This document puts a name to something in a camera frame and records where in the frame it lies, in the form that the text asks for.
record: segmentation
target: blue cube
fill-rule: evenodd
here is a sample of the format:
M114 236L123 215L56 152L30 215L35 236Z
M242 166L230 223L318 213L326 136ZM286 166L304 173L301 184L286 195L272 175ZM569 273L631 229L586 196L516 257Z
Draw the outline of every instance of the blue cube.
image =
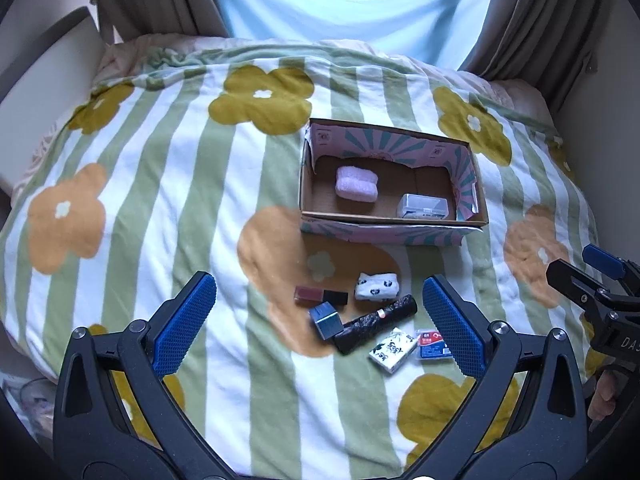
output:
M323 340L331 339L334 335L342 332L342 322L340 316L335 311L334 306L325 301L309 311L311 321L318 329L318 333Z

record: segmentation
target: human hand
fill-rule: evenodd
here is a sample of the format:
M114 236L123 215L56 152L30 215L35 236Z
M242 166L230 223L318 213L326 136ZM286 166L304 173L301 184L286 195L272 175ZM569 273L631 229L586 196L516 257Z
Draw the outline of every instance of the human hand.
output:
M602 420L616 409L616 377L613 372L605 370L596 384L596 391L591 397L587 415L592 420Z

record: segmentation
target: blanket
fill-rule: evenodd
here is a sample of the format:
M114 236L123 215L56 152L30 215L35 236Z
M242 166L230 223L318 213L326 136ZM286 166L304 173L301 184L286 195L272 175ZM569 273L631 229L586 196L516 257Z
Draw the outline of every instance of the blanket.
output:
M50 142L0 233L2 322L48 376L74 327L103 333L148 319L197 270L215 276L218 299L165 383L242 474L396 476L472 386L452 360L412 358L386 375L367 358L373 341L337 354L294 303L297 285L351 290L361 272L394 272L400 293L421 304L422 282L440 272L489 320L522 333L564 328L583 378L592 373L590 327L545 281L556 258L592 272L580 257L597 242L590 209L556 131L501 104L482 80L329 42L152 46L108 75ZM445 248L301 233L310 117L468 141L489 224ZM375 309L351 295L341 316ZM433 323L420 308L399 328ZM484 446L501 434L521 380ZM122 374L116 384L153 442Z

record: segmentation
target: metal screw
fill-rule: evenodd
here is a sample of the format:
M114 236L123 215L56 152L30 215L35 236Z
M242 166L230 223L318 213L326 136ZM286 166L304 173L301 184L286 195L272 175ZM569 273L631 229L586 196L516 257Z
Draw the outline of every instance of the metal screw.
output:
M144 319L136 319L129 323L129 330L131 332L142 332L145 329L146 321Z
M71 333L71 337L73 339L82 339L85 335L86 335L86 328L84 326L79 326Z
M503 321L495 321L492 323L491 327L494 329L494 332L497 332L498 334L506 334L509 331L509 325Z
M564 341L566 339L566 332L561 328L552 328L551 335L558 339L558 341Z

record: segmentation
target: white wall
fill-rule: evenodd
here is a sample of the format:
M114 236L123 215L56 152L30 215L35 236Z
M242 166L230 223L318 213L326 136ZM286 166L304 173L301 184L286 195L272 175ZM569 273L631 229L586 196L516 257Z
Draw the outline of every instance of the white wall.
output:
M640 263L640 20L627 0L614 0L597 63L554 121L601 247Z
M89 5L89 0L14 0L0 23L0 72L34 38L82 6L94 12L95 7Z

